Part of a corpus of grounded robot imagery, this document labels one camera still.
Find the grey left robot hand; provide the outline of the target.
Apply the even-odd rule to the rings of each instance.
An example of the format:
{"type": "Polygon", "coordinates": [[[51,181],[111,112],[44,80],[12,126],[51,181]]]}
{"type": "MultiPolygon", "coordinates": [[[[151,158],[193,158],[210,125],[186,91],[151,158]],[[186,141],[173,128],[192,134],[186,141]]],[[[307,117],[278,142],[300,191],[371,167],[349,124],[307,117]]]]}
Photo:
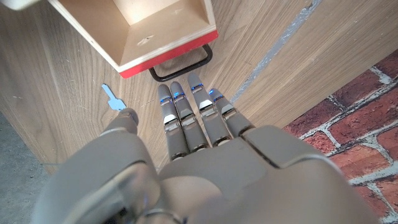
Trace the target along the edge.
{"type": "Polygon", "coordinates": [[[255,127],[192,73],[158,89],[170,162],[156,169],[124,108],[41,191],[33,223],[377,223],[342,171],[275,126],[255,127]]]}

